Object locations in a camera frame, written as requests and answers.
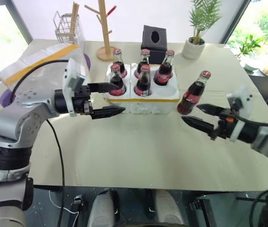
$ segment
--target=styrofoam bottle holder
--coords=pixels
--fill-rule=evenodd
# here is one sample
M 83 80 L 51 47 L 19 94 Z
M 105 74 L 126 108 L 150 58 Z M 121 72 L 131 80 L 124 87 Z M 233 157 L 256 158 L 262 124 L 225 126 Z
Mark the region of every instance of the styrofoam bottle holder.
M 110 81 L 111 65 L 108 66 L 106 81 Z M 167 85 L 160 86 L 154 82 L 154 74 L 158 66 L 150 67 L 151 95 L 149 96 L 138 96 L 134 92 L 134 87 L 138 81 L 134 75 L 137 64 L 125 65 L 125 68 L 128 72 L 123 79 L 126 85 L 126 92 L 122 96 L 112 96 L 109 93 L 105 93 L 104 99 L 110 104 L 125 107 L 124 112 L 126 114 L 168 114 L 176 108 L 179 101 L 179 89 L 174 68 L 172 69 L 173 77 L 169 79 Z

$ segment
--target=yellow tape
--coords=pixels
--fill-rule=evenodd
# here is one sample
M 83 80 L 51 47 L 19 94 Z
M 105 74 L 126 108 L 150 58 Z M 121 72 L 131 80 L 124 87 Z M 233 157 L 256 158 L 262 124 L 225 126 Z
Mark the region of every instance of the yellow tape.
M 105 98 L 108 102 L 146 102 L 146 103 L 177 103 L 179 99 L 140 99 L 140 98 L 130 98 L 130 99 L 112 99 Z
M 46 61 L 52 61 L 52 60 L 59 59 L 65 55 L 69 54 L 70 52 L 74 51 L 77 48 L 79 48 L 79 46 L 75 45 L 75 44 L 67 46 L 67 47 L 63 48 L 62 50 L 60 50 L 60 51 L 58 51 L 58 52 L 56 52 L 56 53 L 54 53 L 46 58 L 43 58 L 40 61 L 35 62 L 33 65 L 30 65 L 30 66 L 22 69 L 21 71 L 14 73 L 12 76 L 10 76 L 5 81 L 3 81 L 3 83 L 6 86 L 9 86 L 9 85 L 13 84 L 14 82 L 20 80 L 27 72 L 29 72 L 32 68 L 36 67 L 37 65 L 40 65 Z

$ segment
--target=green leaves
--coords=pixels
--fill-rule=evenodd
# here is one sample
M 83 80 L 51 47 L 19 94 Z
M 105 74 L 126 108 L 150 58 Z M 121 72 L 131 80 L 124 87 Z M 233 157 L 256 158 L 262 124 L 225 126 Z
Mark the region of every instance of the green leaves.
M 189 21 L 198 34 L 205 33 L 221 18 L 219 14 L 221 0 L 191 0 L 191 2 L 193 3 L 193 8 L 190 11 Z
M 259 44 L 260 42 L 262 42 L 262 39 L 253 39 L 253 35 L 247 36 L 242 46 L 239 48 L 241 54 L 248 55 L 256 48 L 261 47 Z

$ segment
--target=cola bottle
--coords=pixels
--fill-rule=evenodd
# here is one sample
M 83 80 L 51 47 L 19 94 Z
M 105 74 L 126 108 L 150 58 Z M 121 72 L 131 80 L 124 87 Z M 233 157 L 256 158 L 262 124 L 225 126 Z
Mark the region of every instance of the cola bottle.
M 141 72 L 141 66 L 143 65 L 149 65 L 149 56 L 150 56 L 150 50 L 148 49 L 142 49 L 140 53 L 140 61 L 138 63 L 137 69 L 134 72 L 134 75 L 139 78 L 140 72 Z
M 124 61 L 121 57 L 121 50 L 120 49 L 113 50 L 113 64 L 118 64 L 120 66 L 121 77 L 122 78 L 126 77 L 127 71 L 125 69 Z
M 141 73 L 139 75 L 137 84 L 134 87 L 134 92 L 138 96 L 149 96 L 151 94 L 150 86 L 150 66 L 143 65 L 141 67 Z
M 205 84 L 211 77 L 209 71 L 202 71 L 199 78 L 189 87 L 187 92 L 183 95 L 181 102 L 177 106 L 180 114 L 189 114 L 193 107 L 199 102 L 199 99 L 204 92 Z
M 125 85 L 120 75 L 120 66 L 113 64 L 111 66 L 110 83 L 118 86 L 118 89 L 110 91 L 112 96 L 121 96 L 125 93 Z
M 165 86 L 168 83 L 168 80 L 173 76 L 172 65 L 174 58 L 174 51 L 167 50 L 166 57 L 164 58 L 159 69 L 156 70 L 154 74 L 154 82 L 160 86 Z

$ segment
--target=white tabletop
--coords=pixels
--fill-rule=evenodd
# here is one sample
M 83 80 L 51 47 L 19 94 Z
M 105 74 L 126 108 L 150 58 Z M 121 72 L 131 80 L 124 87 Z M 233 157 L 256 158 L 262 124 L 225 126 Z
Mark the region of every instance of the white tabletop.
M 38 46 L 54 41 L 34 40 Z M 92 82 L 102 82 L 107 62 L 96 57 L 102 42 L 86 42 Z M 137 62 L 140 43 L 112 43 L 125 63 Z M 177 54 L 174 66 L 181 94 L 202 70 L 212 73 L 200 103 L 228 107 L 225 95 L 247 84 L 254 108 L 251 119 L 268 122 L 268 107 L 229 49 L 208 44 L 200 59 L 184 59 L 183 44 L 168 44 Z M 34 52 L 34 48 L 24 54 Z M 0 84 L 0 96 L 6 88 Z M 93 106 L 108 105 L 101 94 Z M 192 115 L 210 123 L 217 118 L 195 108 Z M 63 150 L 66 185 L 138 187 L 206 191 L 255 191 L 268 188 L 268 159 L 248 144 L 209 137 L 190 128 L 176 109 L 167 115 L 120 114 L 108 119 L 67 114 L 52 119 Z M 61 185 L 61 166 L 54 136 L 43 124 L 33 147 L 30 176 L 35 184 Z

